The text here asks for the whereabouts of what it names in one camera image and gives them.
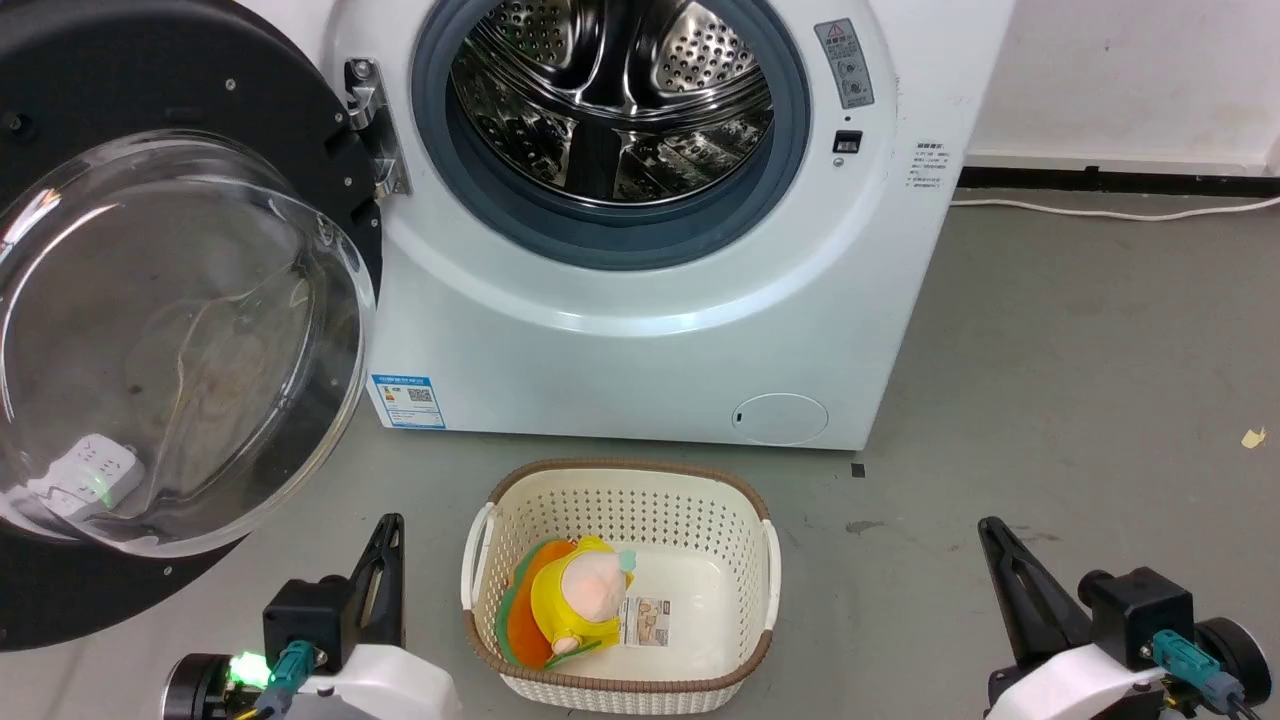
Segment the white handle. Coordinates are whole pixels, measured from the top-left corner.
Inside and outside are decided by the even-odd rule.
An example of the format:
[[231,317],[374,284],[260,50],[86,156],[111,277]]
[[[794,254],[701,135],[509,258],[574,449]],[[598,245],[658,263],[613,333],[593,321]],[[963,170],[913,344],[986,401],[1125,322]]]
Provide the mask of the white handle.
[[462,610],[471,607],[480,600],[479,570],[484,568],[485,559],[489,557],[489,539],[493,537],[493,503],[488,502],[476,512],[476,519],[471,521],[471,532],[467,533],[467,546],[462,551]]
[[764,616],[764,629],[772,630],[778,619],[778,602],[782,600],[782,543],[773,523],[764,521],[764,537],[769,541],[769,611]]

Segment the metal hinge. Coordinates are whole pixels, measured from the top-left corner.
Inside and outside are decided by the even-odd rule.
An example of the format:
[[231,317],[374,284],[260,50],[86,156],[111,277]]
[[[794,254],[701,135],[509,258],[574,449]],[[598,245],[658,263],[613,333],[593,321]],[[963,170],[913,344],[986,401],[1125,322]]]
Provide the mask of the metal hinge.
[[360,135],[374,163],[374,199],[381,200],[393,193],[412,195],[378,60],[352,58],[347,60],[343,76],[351,127]]

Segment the gray floor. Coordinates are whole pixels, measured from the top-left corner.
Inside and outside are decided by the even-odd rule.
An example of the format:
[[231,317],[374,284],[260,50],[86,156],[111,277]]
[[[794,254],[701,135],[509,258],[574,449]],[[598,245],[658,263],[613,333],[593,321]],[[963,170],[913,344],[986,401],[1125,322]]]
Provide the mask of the gray floor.
[[485,495],[552,456],[714,465],[769,503],[785,555],[777,637],[722,717],[980,717],[987,674],[1010,660],[974,534],[992,514],[1065,584],[1152,565],[1194,591],[1201,616],[1280,647],[1280,445],[1240,446],[1249,428],[1280,430],[1277,219],[954,211],[861,479],[842,454],[393,432],[365,407],[275,521],[177,597],[77,643],[0,656],[3,715],[154,717],[178,657],[259,646],[260,610],[283,580],[346,573],[396,510],[408,523],[410,650],[453,673],[468,717],[563,717],[472,656],[457,596]]

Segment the plush toy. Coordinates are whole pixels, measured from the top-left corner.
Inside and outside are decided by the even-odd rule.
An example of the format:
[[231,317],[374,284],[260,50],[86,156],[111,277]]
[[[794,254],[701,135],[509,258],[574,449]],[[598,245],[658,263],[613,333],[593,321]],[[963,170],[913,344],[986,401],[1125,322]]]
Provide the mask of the plush toy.
[[541,670],[616,644],[618,607],[634,569],[634,552],[613,552],[598,537],[535,546],[512,571],[498,609],[494,630],[503,656]]

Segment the white plastic basket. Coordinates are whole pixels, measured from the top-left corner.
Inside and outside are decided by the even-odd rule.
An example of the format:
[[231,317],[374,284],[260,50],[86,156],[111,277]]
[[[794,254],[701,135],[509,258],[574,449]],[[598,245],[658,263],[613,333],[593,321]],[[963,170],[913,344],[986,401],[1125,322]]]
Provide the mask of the white plastic basket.
[[[507,662],[494,616],[511,570],[550,537],[636,551],[628,597],[671,601],[668,644],[618,644],[554,671]],[[548,460],[507,477],[471,524],[462,609],[471,644],[521,696],[628,715],[728,702],[773,639],[782,552],[764,502],[727,473],[628,460]]]

